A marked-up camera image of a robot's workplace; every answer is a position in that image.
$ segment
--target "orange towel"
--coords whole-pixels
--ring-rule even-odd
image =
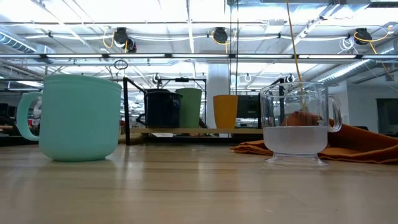
[[[302,121],[308,125],[309,120],[317,125],[316,116],[296,112],[284,123],[301,126]],[[237,153],[272,155],[263,140],[244,142],[231,149]],[[398,164],[398,139],[343,124],[337,133],[328,133],[328,145],[318,155],[321,159],[336,161]]]

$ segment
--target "shelf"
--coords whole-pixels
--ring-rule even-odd
[[[262,134],[262,129],[254,128],[132,128],[131,133],[174,133],[174,134]]]

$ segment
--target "mint green mug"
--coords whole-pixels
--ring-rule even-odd
[[[40,136],[28,127],[32,101],[42,96]],[[22,136],[39,141],[40,150],[56,161],[104,159],[118,145],[121,86],[83,75],[44,78],[43,93],[24,93],[17,109]]]

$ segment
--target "clear glass mug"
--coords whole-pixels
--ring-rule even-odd
[[[341,128],[340,101],[320,82],[290,82],[260,91],[264,143],[274,155],[266,162],[325,165],[317,153],[328,143],[328,131]],[[334,125],[330,126],[331,101]]]

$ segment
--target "orange cup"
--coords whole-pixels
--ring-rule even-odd
[[[218,95],[213,97],[214,119],[217,128],[235,128],[238,112],[238,96]]]

